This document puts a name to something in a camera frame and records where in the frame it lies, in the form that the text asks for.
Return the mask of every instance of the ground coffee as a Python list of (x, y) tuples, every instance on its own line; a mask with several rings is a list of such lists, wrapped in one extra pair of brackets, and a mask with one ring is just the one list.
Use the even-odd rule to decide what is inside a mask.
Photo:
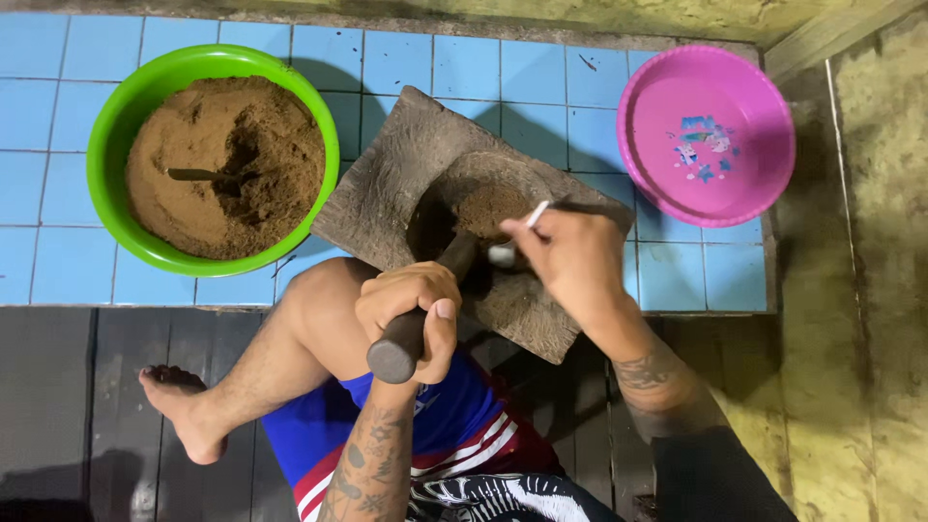
[[(222, 172), (176, 181), (167, 168)], [(198, 80), (138, 132), (126, 165), (133, 217), (181, 252), (209, 259), (258, 254), (309, 214), (325, 175), (316, 119), (261, 76)]]

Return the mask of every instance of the bare foot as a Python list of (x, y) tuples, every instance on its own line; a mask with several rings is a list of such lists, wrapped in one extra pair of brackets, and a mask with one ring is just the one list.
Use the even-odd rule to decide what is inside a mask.
[(195, 395), (206, 391), (201, 379), (176, 366), (148, 366), (138, 374), (148, 402), (174, 423), (187, 457), (197, 464), (212, 464), (226, 452), (228, 437), (213, 436), (203, 426), (203, 418), (195, 414)]

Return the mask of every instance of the blue tiled counter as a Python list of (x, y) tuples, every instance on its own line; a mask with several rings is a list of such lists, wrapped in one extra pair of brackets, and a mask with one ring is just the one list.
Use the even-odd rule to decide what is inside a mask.
[(634, 208), (625, 286), (643, 309), (773, 309), (760, 218), (724, 229), (687, 225), (658, 212), (625, 174), (615, 108), (629, 75), (654, 52), (44, 13), (0, 14), (0, 305), (268, 307), (293, 276), (346, 255), (310, 237), (289, 263), (194, 279), (149, 267), (102, 228), (87, 191), (84, 152), (103, 103), (139, 65), (216, 42), (261, 49), (310, 80), (338, 127), (342, 171), (377, 135), (403, 85), (413, 85)]

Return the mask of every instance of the pestle handle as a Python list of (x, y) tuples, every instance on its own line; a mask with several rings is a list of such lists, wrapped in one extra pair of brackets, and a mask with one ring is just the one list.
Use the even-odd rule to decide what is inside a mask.
[[(477, 255), (477, 237), (461, 230), (435, 261), (451, 270), (460, 284)], [(425, 350), (422, 337), (427, 312), (415, 307), (396, 316), (383, 330), (383, 335), (367, 351), (367, 365), (374, 376), (384, 383), (399, 385), (416, 371), (416, 362)]]

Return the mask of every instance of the hairy leg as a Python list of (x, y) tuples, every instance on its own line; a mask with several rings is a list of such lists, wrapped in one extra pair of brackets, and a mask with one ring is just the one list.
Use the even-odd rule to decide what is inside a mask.
[(241, 359), (214, 388), (177, 367), (139, 374), (148, 400), (174, 423), (193, 462), (215, 462), (229, 432), (331, 375), (347, 380), (368, 372), (369, 341), (354, 302), (361, 284), (377, 274), (357, 259), (338, 257), (293, 278)]

